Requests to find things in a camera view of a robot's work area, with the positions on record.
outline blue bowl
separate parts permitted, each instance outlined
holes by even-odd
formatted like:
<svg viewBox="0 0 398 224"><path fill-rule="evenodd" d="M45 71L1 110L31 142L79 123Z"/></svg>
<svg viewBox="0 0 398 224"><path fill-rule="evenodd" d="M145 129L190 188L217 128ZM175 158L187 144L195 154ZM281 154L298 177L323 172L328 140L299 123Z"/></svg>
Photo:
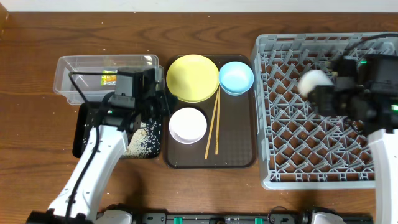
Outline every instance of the blue bowl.
<svg viewBox="0 0 398 224"><path fill-rule="evenodd" d="M248 91L253 85L254 74L245 63L230 62L220 69L218 81L227 94L239 96Z"/></svg>

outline dark gray placemat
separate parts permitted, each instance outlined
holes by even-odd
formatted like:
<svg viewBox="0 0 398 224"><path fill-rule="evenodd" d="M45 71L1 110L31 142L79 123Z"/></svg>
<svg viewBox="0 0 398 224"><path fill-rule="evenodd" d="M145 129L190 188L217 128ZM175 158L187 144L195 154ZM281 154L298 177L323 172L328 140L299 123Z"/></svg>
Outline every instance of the dark gray placemat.
<svg viewBox="0 0 398 224"><path fill-rule="evenodd" d="M242 55L205 56L214 61L219 69L232 61L241 61L250 65L249 60ZM215 99L216 93L200 103L178 101L175 108L172 109L173 113L185 107L200 110L206 117L208 128L204 137L194 144L179 143L167 131L165 161L170 167L176 169L244 168L256 160L256 111L252 88L240 96L230 96L221 90L218 155L215 155L215 118L208 158L205 160Z"/></svg>

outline chopstick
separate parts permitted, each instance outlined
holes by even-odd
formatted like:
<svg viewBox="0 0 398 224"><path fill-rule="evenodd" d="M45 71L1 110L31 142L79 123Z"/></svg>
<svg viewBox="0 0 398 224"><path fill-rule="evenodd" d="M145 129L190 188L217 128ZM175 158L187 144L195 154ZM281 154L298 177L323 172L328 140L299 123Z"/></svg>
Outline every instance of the chopstick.
<svg viewBox="0 0 398 224"><path fill-rule="evenodd" d="M212 130L213 130L214 117L215 117L215 114L216 114L217 103L218 103L218 95L219 95L219 94L220 94L220 91L217 91L216 101L214 102L213 116L211 117L211 124L210 124L210 130L209 130L209 138L207 139L207 146L206 146L205 159L207 159L207 155L208 155L208 153L209 153L210 140L211 140L211 132L212 132Z"/></svg>
<svg viewBox="0 0 398 224"><path fill-rule="evenodd" d="M220 129L220 100L221 100L221 91L220 91L220 87L218 87L217 127L216 127L216 155L218 155L218 131Z"/></svg>

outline wooden table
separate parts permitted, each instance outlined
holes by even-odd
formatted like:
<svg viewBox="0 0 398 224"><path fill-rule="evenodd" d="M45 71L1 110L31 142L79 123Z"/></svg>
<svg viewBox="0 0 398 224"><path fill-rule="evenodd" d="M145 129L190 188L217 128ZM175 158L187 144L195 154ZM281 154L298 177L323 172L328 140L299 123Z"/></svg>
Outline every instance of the wooden table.
<svg viewBox="0 0 398 224"><path fill-rule="evenodd" d="M46 211L69 179L78 106L53 93L64 55L250 56L260 34L398 31L397 14L11 13L0 41L0 217L22 223ZM243 170L175 170L162 157L119 161L101 208L267 213L318 205L375 215L373 190L267 191L257 164Z"/></svg>

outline white wall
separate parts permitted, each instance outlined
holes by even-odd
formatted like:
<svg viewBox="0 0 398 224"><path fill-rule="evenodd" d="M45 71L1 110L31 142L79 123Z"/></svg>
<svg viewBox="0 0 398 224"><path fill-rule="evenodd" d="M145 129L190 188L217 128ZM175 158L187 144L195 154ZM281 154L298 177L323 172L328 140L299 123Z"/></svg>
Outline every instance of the white wall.
<svg viewBox="0 0 398 224"><path fill-rule="evenodd" d="M44 12L398 12L398 0L0 0Z"/></svg>

